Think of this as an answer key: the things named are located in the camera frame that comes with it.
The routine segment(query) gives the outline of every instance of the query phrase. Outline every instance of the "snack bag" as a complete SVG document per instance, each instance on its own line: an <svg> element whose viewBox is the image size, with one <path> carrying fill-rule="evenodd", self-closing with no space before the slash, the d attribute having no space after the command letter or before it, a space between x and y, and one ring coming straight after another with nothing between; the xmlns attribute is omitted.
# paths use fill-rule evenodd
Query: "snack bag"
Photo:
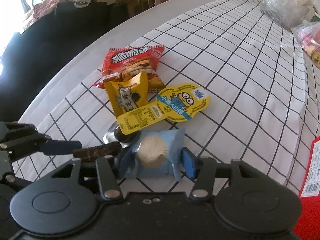
<svg viewBox="0 0 320 240"><path fill-rule="evenodd" d="M145 71L127 82L111 81L105 83L104 87L116 117L149 103L147 101L148 77Z"/></svg>
<svg viewBox="0 0 320 240"><path fill-rule="evenodd" d="M165 118L174 122L191 119L210 102L206 91L192 83L168 87L159 92L156 101L117 117L123 134L130 134Z"/></svg>
<svg viewBox="0 0 320 240"><path fill-rule="evenodd" d="M181 181L180 157L185 129L142 131L135 143L127 147L120 162L120 177L154 178L174 175Z"/></svg>
<svg viewBox="0 0 320 240"><path fill-rule="evenodd" d="M148 92L157 93L164 88L164 84L156 74L159 60L164 51L164 45L109 49L102 67L102 80L93 84L103 88L109 81L125 82L140 72L148 75Z"/></svg>
<svg viewBox="0 0 320 240"><path fill-rule="evenodd" d="M293 28L292 32L313 64L320 68L320 22L305 22Z"/></svg>

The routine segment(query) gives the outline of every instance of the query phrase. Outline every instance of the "packaging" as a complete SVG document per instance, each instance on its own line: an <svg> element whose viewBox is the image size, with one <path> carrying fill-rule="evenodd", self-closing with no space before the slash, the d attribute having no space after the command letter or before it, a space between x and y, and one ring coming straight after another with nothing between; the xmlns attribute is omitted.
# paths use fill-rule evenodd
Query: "packaging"
<svg viewBox="0 0 320 240"><path fill-rule="evenodd" d="M292 29L298 44L311 58L313 64L320 68L320 22L304 22Z"/></svg>
<svg viewBox="0 0 320 240"><path fill-rule="evenodd" d="M127 147L127 153L120 162L120 177L154 178L174 175L180 181L184 134L184 128L142 131L139 140Z"/></svg>
<svg viewBox="0 0 320 240"><path fill-rule="evenodd" d="M145 71L148 75L148 92L157 93L165 86L156 74L164 45L109 49L102 67L102 79L93 84L103 88L109 81L125 82Z"/></svg>
<svg viewBox="0 0 320 240"><path fill-rule="evenodd" d="M127 82L111 81L104 86L116 117L149 104L147 101L148 77L145 71Z"/></svg>
<svg viewBox="0 0 320 240"><path fill-rule="evenodd" d="M307 172L299 194L302 214L294 233L302 240L320 239L320 137L312 141Z"/></svg>
<svg viewBox="0 0 320 240"><path fill-rule="evenodd" d="M262 0L261 11L279 25L291 29L303 22L311 5L309 0Z"/></svg>
<svg viewBox="0 0 320 240"><path fill-rule="evenodd" d="M117 117L123 134L130 134L160 120L173 122L190 120L210 102L206 91L192 83L168 87L156 95L156 101Z"/></svg>

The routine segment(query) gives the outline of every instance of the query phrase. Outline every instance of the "yellow snack packet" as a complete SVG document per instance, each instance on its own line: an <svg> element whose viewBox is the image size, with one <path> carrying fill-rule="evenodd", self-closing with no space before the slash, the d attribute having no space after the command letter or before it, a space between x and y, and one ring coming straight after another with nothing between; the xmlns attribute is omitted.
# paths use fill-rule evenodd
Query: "yellow snack packet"
<svg viewBox="0 0 320 240"><path fill-rule="evenodd" d="M123 134L136 132L165 118L184 122L205 109L210 102L206 91L192 83L168 87L156 95L156 101L117 117Z"/></svg>
<svg viewBox="0 0 320 240"><path fill-rule="evenodd" d="M116 117L145 106L148 95L148 77L145 71L127 82L110 81L104 84Z"/></svg>

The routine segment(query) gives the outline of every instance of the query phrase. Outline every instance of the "white tablecloth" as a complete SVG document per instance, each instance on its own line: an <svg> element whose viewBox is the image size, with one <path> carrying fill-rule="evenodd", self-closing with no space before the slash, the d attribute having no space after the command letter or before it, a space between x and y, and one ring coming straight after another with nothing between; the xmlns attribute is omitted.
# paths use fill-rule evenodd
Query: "white tablecloth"
<svg viewBox="0 0 320 240"><path fill-rule="evenodd" d="M84 78L102 63L109 47L126 47L145 33L197 6L214 0L169 0L121 23L93 42L62 68L20 118L38 126Z"/></svg>
<svg viewBox="0 0 320 240"><path fill-rule="evenodd" d="M301 188L310 143L319 135L317 89L320 70L304 65L292 33L260 12L259 0L217 0L188 11L145 34L130 46L165 44L157 73L167 86L194 82L210 105L187 122L161 121L148 130L186 129L184 146L195 155L229 163L238 158L295 193ZM97 69L73 89L37 127L54 139L102 144L115 121L103 89L92 84ZM18 177L37 180L72 158L35 153L14 163ZM128 191L186 191L182 175L122 179ZM217 179L214 194L227 185Z"/></svg>

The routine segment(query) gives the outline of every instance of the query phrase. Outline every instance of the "clothing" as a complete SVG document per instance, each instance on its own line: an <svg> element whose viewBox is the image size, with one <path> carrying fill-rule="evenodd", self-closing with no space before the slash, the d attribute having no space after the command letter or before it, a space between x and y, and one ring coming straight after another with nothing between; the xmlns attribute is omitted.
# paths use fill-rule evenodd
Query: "clothing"
<svg viewBox="0 0 320 240"><path fill-rule="evenodd" d="M122 3L59 3L24 33L16 33L1 58L0 121L17 121L43 87L77 54L127 20Z"/></svg>

